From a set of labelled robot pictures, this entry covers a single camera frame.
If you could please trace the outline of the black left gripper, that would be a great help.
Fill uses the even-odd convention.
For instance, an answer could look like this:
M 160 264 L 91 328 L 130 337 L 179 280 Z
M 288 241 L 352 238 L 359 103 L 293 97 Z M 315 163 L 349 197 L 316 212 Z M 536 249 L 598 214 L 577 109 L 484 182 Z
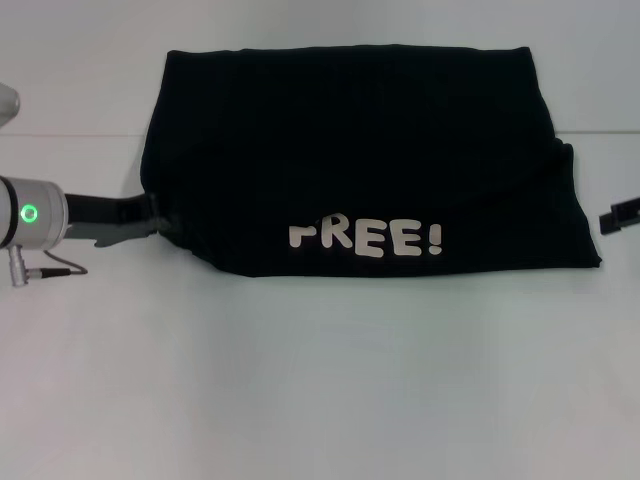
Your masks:
M 105 198 L 66 194 L 68 228 L 64 239 L 92 240 L 106 248 L 171 230 L 156 195 Z

